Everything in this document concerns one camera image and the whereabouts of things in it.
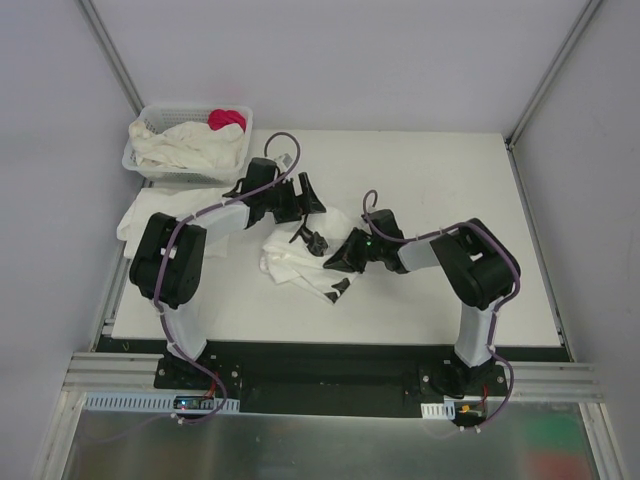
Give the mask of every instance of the white wall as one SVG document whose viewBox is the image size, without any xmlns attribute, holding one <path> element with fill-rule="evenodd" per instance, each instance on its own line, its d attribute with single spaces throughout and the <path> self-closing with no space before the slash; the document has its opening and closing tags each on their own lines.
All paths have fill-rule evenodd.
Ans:
<svg viewBox="0 0 640 480">
<path fill-rule="evenodd" d="M 72 1 L 0 6 L 0 476 L 29 478 L 115 226 L 133 113 Z"/>
<path fill-rule="evenodd" d="M 640 477 L 640 2 L 609 0 L 517 146 L 563 323 Z"/>
<path fill-rule="evenodd" d="M 259 128 L 510 133 L 585 0 L 95 0 L 146 103 Z"/>
</svg>

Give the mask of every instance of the white table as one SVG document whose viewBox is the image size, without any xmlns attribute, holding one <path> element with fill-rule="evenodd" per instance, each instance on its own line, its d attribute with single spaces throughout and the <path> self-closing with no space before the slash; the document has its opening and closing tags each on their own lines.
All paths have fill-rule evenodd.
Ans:
<svg viewBox="0 0 640 480">
<path fill-rule="evenodd" d="M 272 131 L 253 132 L 250 157 L 262 156 Z M 500 135 L 291 131 L 302 145 L 298 171 L 309 173 L 326 205 L 361 213 L 363 194 L 379 191 L 406 236 L 480 218 L 522 268 L 522 292 L 500 316 L 497 341 L 510 346 L 558 346 L 553 315 Z M 294 152 L 285 138 L 271 156 Z M 369 264 L 335 304 L 293 285 L 276 286 L 260 272 L 269 218 L 233 235 L 228 258 L 205 261 L 199 318 L 209 339 L 377 344 L 451 344 L 460 301 L 441 269 L 396 275 Z M 164 338 L 148 300 L 128 284 L 118 309 L 116 338 Z"/>
</svg>

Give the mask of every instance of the red cloth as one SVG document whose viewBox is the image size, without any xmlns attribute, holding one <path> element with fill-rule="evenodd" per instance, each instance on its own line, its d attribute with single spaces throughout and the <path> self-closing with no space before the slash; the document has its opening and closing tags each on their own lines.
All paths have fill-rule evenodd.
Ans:
<svg viewBox="0 0 640 480">
<path fill-rule="evenodd" d="M 207 123 L 209 127 L 211 127 L 211 130 L 220 130 L 222 127 L 237 123 L 243 132 L 247 131 L 247 121 L 240 112 L 236 112 L 235 110 L 222 110 L 221 108 L 214 110 L 209 114 Z"/>
</svg>

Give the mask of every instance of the plastic basket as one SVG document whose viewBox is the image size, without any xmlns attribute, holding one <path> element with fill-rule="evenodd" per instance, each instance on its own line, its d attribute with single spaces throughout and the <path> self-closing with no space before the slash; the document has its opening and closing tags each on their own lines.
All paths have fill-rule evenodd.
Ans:
<svg viewBox="0 0 640 480">
<path fill-rule="evenodd" d="M 162 133 L 166 129 L 184 122 L 206 123 L 211 111 L 217 108 L 236 110 L 240 112 L 247 121 L 247 129 L 244 132 L 244 141 L 240 150 L 241 161 L 238 162 L 235 168 L 192 169 L 140 166 L 136 164 L 135 152 L 131 146 L 131 141 L 127 141 L 127 145 L 124 148 L 122 166 L 127 170 L 138 172 L 154 182 L 213 183 L 224 185 L 235 183 L 243 171 L 249 150 L 249 140 L 251 139 L 251 129 L 253 127 L 253 112 L 250 108 L 236 105 L 150 105 L 144 107 L 142 112 L 140 112 L 138 120 L 142 120 L 153 133 Z"/>
</svg>

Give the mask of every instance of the metal frame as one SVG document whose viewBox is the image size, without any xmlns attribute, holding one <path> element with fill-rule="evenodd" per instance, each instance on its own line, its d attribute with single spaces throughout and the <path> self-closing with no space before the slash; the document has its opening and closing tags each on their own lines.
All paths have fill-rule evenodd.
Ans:
<svg viewBox="0 0 640 480">
<path fill-rule="evenodd" d="M 138 114 L 144 103 L 124 65 L 107 29 L 92 0 L 75 0 L 91 29 L 106 61 L 113 71 L 123 94 Z M 559 333 L 562 331 L 555 297 L 551 289 L 544 258 L 540 252 L 535 221 L 529 208 L 526 191 L 517 170 L 512 150 L 521 138 L 538 106 L 544 100 L 554 79 L 583 37 L 587 27 L 600 10 L 604 0 L 589 0 L 578 15 L 571 30 L 544 73 L 534 94 L 520 116 L 506 145 L 514 171 L 514 177 L 523 202 L 523 209 L 533 239 L 536 255 L 543 272 L 549 301 L 555 309 Z M 113 318 L 118 308 L 128 262 L 118 252 L 118 260 L 110 275 L 108 291 L 104 296 L 97 318 L 97 332 L 91 346 L 95 351 L 101 336 L 109 335 Z M 160 355 L 77 353 L 71 363 L 62 386 L 45 448 L 35 469 L 35 478 L 59 479 L 62 477 L 67 458 L 71 453 L 81 409 L 91 392 L 132 392 L 146 395 L 188 393 L 184 391 L 161 391 L 153 388 L 156 367 Z M 579 403 L 598 472 L 603 479 L 625 478 L 620 463 L 617 444 L 609 425 L 604 397 L 593 366 L 580 363 L 513 362 L 515 389 L 511 401 Z"/>
</svg>

